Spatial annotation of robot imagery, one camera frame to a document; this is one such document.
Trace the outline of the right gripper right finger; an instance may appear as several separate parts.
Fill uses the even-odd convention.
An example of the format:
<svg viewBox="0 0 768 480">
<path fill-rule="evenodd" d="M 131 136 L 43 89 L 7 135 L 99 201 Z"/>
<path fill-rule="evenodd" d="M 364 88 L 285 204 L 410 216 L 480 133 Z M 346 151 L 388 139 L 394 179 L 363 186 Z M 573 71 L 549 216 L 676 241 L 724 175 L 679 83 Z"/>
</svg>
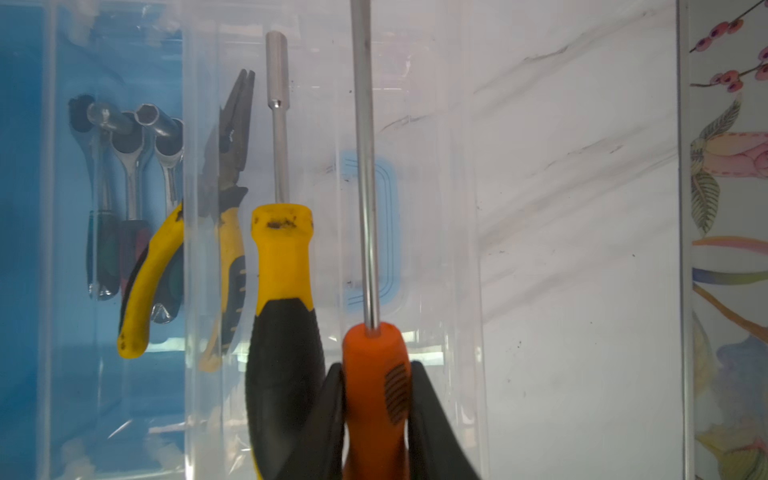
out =
<svg viewBox="0 0 768 480">
<path fill-rule="evenodd" d="M 418 361 L 411 362 L 407 432 L 411 479 L 479 479 L 457 441 L 425 367 Z"/>
</svg>

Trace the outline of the blue transparent plastic toolbox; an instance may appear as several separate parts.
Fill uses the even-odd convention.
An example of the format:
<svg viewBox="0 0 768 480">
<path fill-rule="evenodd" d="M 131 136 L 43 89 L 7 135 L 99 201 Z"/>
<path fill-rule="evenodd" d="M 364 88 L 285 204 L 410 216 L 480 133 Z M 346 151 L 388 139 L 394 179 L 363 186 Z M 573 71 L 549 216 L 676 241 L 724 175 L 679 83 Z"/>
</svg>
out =
<svg viewBox="0 0 768 480">
<path fill-rule="evenodd" d="M 1 5 L 1 475 L 266 479 L 246 391 L 270 249 L 309 208 L 325 367 L 362 323 L 347 1 Z M 466 1 L 371 3 L 383 323 L 489 472 Z"/>
</svg>

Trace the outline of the ratchet wrench dark red handle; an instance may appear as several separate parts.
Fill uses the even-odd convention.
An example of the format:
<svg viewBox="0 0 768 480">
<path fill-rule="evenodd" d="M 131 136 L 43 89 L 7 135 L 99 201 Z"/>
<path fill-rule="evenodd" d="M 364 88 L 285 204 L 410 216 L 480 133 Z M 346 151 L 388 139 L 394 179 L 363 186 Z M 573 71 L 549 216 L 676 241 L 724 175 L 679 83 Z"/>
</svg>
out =
<svg viewBox="0 0 768 480">
<path fill-rule="evenodd" d="M 153 139 L 132 111 L 123 111 L 122 115 L 128 121 L 129 131 L 112 133 L 111 146 L 125 174 L 126 219 L 119 227 L 119 268 L 125 296 L 131 273 L 151 237 L 149 223 L 142 217 L 142 178 Z"/>
</svg>

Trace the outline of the yellow handle pliers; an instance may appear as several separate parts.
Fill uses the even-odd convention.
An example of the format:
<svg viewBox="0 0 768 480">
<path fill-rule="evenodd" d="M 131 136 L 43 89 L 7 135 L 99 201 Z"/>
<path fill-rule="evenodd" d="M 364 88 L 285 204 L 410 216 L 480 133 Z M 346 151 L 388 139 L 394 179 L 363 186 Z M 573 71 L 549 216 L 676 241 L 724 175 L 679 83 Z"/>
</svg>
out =
<svg viewBox="0 0 768 480">
<path fill-rule="evenodd" d="M 239 208 L 248 189 L 238 184 L 249 148 L 255 72 L 243 69 L 220 109 L 218 126 L 209 137 L 199 187 L 197 217 L 210 217 L 218 234 L 221 267 L 220 315 L 198 363 L 215 372 L 223 363 L 237 331 L 246 294 L 246 261 Z M 149 345 L 151 310 L 163 274 L 184 261 L 184 206 L 166 218 L 138 257 L 122 300 L 117 350 L 125 359 L 138 358 Z"/>
</svg>

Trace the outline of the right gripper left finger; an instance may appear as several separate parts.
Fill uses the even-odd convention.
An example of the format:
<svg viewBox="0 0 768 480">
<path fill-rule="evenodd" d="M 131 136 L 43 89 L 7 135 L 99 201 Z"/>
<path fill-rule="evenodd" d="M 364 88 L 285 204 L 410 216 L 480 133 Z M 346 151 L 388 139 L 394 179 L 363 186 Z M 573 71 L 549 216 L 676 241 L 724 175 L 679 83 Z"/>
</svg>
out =
<svg viewBox="0 0 768 480">
<path fill-rule="evenodd" d="M 334 363 L 298 442 L 277 475 L 280 480 L 342 478 L 345 436 L 345 384 L 340 363 Z"/>
</svg>

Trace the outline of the orange black screwdriver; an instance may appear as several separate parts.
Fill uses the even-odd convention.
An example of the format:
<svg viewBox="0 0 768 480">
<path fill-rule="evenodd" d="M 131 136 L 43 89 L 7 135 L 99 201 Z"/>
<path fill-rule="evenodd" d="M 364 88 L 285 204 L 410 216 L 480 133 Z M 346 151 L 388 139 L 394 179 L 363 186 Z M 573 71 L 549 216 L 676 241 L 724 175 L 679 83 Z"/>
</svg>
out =
<svg viewBox="0 0 768 480">
<path fill-rule="evenodd" d="M 371 3 L 350 3 L 363 280 L 363 323 L 343 341 L 349 450 L 345 479 L 406 479 L 410 363 L 400 330 L 381 320 Z"/>
</svg>

